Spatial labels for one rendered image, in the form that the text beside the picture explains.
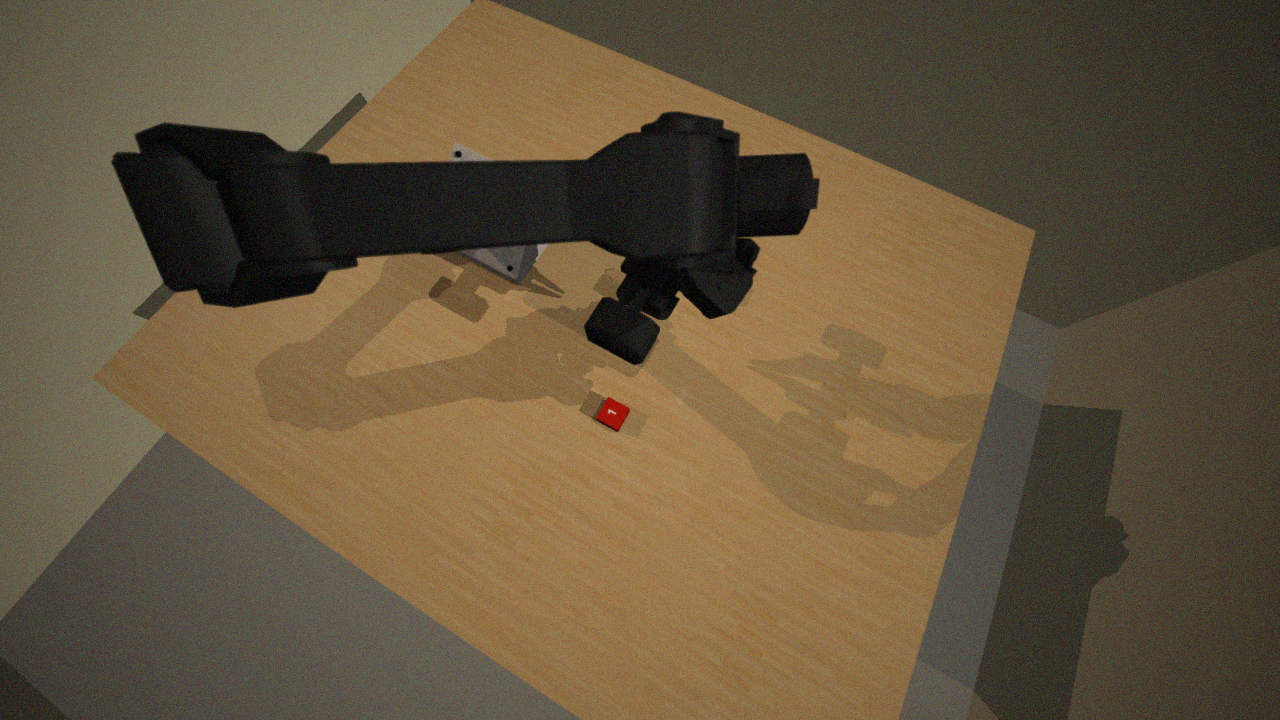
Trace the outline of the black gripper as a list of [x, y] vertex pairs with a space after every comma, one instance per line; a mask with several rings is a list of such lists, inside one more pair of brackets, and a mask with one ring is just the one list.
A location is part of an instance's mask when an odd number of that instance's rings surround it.
[[616, 291], [620, 300], [602, 297], [584, 325], [588, 341], [627, 363], [641, 364], [660, 332], [660, 325], [643, 313], [659, 320], [669, 318], [680, 299], [675, 296], [678, 290], [666, 283], [681, 269], [652, 268], [646, 260], [625, 258], [621, 272], [627, 275]]

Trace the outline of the red block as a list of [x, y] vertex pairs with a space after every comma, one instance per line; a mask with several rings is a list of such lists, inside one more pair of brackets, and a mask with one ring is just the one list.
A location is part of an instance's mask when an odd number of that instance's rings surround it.
[[620, 432], [620, 428], [625, 423], [626, 416], [628, 416], [630, 409], [623, 404], [614, 401], [608, 397], [603, 405], [600, 413], [596, 415], [596, 421], [600, 421], [605, 427]]

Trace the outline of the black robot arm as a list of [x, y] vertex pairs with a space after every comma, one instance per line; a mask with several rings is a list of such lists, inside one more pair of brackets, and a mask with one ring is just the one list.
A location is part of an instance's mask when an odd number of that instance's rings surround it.
[[758, 236], [797, 236], [820, 178], [806, 152], [739, 156], [723, 120], [668, 111], [586, 160], [330, 164], [268, 135], [163, 123], [111, 164], [163, 283], [243, 307], [315, 293], [357, 258], [589, 241], [682, 268], [704, 316], [753, 287]]

